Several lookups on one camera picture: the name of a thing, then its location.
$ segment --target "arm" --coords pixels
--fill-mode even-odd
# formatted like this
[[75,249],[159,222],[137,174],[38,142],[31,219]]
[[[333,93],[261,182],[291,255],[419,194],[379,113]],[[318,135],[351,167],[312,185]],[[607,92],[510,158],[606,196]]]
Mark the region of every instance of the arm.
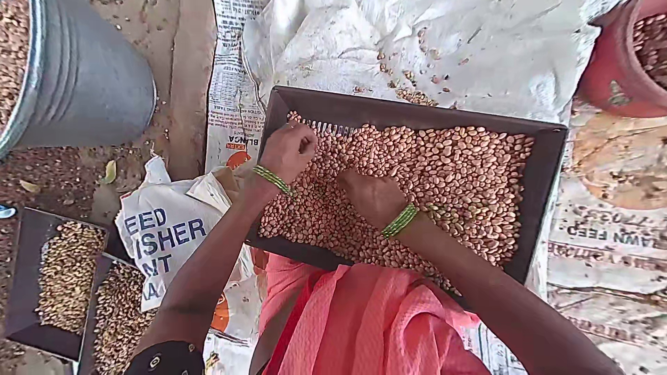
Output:
[[[407,205],[396,182],[386,177],[345,171],[340,183],[357,211],[377,228],[387,226]],[[398,234],[398,239],[449,278],[530,374],[622,374],[567,319],[501,269],[459,244],[423,213]]]
[[[294,181],[315,153],[317,137],[296,122],[267,140],[260,164],[286,183]],[[203,350],[213,312],[241,251],[250,226],[278,188],[255,175],[248,177],[241,199],[213,227],[171,281],[155,320],[135,354],[166,341],[185,341]]]

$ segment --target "pink garment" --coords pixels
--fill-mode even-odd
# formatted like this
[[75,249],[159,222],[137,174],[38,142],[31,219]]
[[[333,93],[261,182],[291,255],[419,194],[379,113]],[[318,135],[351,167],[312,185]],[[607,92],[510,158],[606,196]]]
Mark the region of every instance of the pink garment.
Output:
[[[269,257],[259,330],[319,269]],[[315,285],[289,341],[281,374],[489,374],[457,330],[479,324],[419,274],[356,264]]]

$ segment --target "button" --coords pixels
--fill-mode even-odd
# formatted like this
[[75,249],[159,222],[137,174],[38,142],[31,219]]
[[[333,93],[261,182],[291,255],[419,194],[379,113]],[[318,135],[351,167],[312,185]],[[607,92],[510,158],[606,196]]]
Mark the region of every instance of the button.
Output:
[[151,368],[155,368],[158,363],[160,363],[160,357],[154,356],[150,363]]

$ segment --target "red bowl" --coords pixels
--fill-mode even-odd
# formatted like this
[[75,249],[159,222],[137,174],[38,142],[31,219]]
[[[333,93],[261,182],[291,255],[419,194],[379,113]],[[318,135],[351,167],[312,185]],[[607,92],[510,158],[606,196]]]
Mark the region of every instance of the red bowl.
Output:
[[582,99],[615,115],[667,116],[667,90],[644,71],[632,42],[635,22],[659,13],[667,1],[630,0],[607,15],[579,82]]

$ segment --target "dirt floor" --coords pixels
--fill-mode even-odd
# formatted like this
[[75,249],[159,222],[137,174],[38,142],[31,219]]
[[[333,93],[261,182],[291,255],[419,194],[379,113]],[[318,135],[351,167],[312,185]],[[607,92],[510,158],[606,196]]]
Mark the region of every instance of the dirt floor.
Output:
[[[39,208],[109,225],[120,209],[119,196],[139,186],[144,175],[143,164],[152,155],[161,155],[166,159],[173,179],[193,178],[203,171],[205,98],[212,61],[210,53],[213,51],[210,43],[215,41],[215,29],[208,31],[206,37],[201,37],[201,31],[197,30],[201,28],[202,12],[199,8],[199,14],[186,10],[193,21],[186,20],[179,27],[179,0],[91,0],[91,5],[148,60],[158,94],[151,125],[141,139],[119,147],[12,151],[0,161],[0,204]],[[203,13],[206,17],[213,17],[212,11]],[[191,26],[189,29],[183,27],[188,25]],[[184,32],[177,35],[180,29]],[[204,53],[202,59],[188,63],[186,57],[196,55],[191,50],[192,46],[201,44],[202,39],[209,44],[199,47],[209,55]],[[178,40],[183,47],[175,49]],[[175,60],[177,53],[181,55],[178,61]],[[172,83],[174,76],[178,79]],[[176,90],[176,96],[181,96],[181,99],[176,99],[181,104],[172,104],[172,90]],[[117,163],[117,177],[111,185],[100,185],[98,181],[111,160]],[[22,180],[38,188],[30,192],[21,185]],[[0,220],[2,321],[11,288],[18,217]],[[64,369],[59,368],[59,363],[47,354],[0,340],[0,375],[59,374]]]

